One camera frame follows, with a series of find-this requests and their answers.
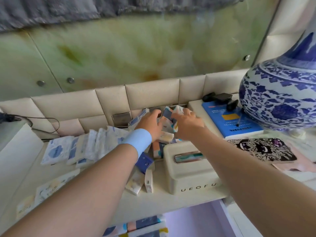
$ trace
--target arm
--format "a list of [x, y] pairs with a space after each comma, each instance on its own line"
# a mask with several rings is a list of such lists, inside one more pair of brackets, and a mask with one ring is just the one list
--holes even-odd
[[238, 206], [263, 236], [314, 236], [316, 192], [211, 133], [185, 110], [178, 137], [208, 159]]
[[138, 156], [161, 135], [162, 123], [157, 125], [159, 113], [159, 110], [148, 113], [136, 128], [144, 129], [151, 135], [149, 142], [148, 139], [137, 138], [138, 142], [145, 142], [143, 150], [128, 144], [129, 137], [133, 137], [133, 134], [130, 135], [124, 140], [126, 144], [118, 145], [80, 173], [2, 237], [102, 236], [119, 204]]

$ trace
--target vase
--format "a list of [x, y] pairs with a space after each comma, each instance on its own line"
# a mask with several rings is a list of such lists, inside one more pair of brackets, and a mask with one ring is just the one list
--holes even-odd
[[283, 55], [259, 63], [239, 87], [245, 112], [270, 129], [316, 126], [316, 15]]

